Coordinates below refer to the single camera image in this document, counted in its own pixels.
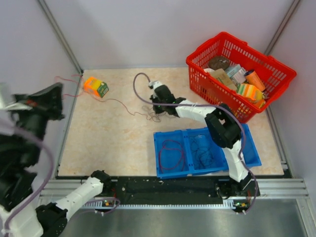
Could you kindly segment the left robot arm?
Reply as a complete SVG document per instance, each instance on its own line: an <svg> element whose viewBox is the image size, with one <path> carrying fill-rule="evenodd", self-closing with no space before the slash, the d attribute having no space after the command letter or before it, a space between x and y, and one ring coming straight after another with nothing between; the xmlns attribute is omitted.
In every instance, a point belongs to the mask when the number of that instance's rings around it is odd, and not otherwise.
<svg viewBox="0 0 316 237"><path fill-rule="evenodd" d="M13 134L0 137L0 216L5 237L57 237L82 206L112 190L109 175L96 170L64 198L33 206L43 186L33 190L37 174L29 167L38 163L41 151L48 155L49 168L54 167L43 139L48 122L64 118L62 94L59 82L33 94L11 94L5 83L0 85L0 108L18 117Z"/></svg>

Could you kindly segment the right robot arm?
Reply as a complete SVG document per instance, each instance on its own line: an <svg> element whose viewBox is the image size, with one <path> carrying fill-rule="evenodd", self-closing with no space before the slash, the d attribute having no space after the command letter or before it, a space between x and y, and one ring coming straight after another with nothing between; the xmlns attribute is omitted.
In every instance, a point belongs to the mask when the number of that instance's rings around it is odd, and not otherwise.
<svg viewBox="0 0 316 237"><path fill-rule="evenodd" d="M258 182L253 172L246 166L243 156L246 136L239 121L226 104L219 106L193 103L186 98L175 96L160 81L149 83L153 90L150 100L155 113L166 112L169 115L192 119L206 125L213 142L223 149L228 168L231 191L243 195L254 181L254 198L258 195Z"/></svg>

